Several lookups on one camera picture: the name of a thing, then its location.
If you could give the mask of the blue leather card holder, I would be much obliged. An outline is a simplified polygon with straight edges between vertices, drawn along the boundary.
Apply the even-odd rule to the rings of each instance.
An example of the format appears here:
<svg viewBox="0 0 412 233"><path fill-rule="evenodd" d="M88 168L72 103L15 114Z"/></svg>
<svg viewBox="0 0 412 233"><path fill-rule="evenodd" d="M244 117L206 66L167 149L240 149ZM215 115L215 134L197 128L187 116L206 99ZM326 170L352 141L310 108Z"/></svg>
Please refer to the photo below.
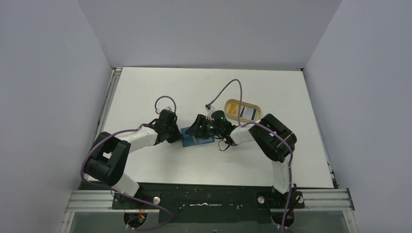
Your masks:
<svg viewBox="0 0 412 233"><path fill-rule="evenodd" d="M182 134L182 136L183 136L182 146L183 146L184 148L215 142L215 139L214 139L213 137L201 138L201 137L195 137L195 136L186 134L186 130L187 130L187 129L189 129L189 127L185 127L185 128L181 128L181 129L180 129L180 132L181 132L181 134Z"/></svg>

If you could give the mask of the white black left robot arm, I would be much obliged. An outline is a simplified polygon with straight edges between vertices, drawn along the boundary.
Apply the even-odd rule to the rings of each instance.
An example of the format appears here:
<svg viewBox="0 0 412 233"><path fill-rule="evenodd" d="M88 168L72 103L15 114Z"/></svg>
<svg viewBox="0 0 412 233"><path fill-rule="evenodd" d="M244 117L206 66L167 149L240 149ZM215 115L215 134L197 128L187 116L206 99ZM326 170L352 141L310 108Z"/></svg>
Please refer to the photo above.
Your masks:
<svg viewBox="0 0 412 233"><path fill-rule="evenodd" d="M114 191L136 197L141 187L124 173L129 154L164 141L175 143L182 138L176 113L167 109L162 110L158 118L136 129L113 134L102 132L82 163L81 177L84 179L87 174Z"/></svg>

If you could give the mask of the orange credit card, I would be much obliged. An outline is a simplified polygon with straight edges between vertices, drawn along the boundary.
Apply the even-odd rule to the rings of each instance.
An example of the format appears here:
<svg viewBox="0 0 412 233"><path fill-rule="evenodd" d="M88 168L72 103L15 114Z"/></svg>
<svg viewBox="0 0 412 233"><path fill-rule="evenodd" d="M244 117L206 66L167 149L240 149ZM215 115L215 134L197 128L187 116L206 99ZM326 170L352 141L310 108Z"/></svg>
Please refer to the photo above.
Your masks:
<svg viewBox="0 0 412 233"><path fill-rule="evenodd" d="M228 113L237 116L239 112L239 106L237 104L231 104L228 109Z"/></svg>

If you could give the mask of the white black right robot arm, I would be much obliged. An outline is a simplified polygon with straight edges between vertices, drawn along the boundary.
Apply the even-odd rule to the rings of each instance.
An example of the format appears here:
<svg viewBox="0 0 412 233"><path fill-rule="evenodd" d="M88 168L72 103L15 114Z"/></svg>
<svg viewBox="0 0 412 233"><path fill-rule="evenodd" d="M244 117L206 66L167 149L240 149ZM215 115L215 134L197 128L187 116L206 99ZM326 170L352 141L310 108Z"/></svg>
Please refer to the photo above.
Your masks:
<svg viewBox="0 0 412 233"><path fill-rule="evenodd" d="M199 114L185 134L197 138L216 137L230 146L256 142L263 153L272 161L273 187L281 194L292 190L292 158L297 142L296 135L272 114L266 114L260 121L234 125L222 110L207 116Z"/></svg>

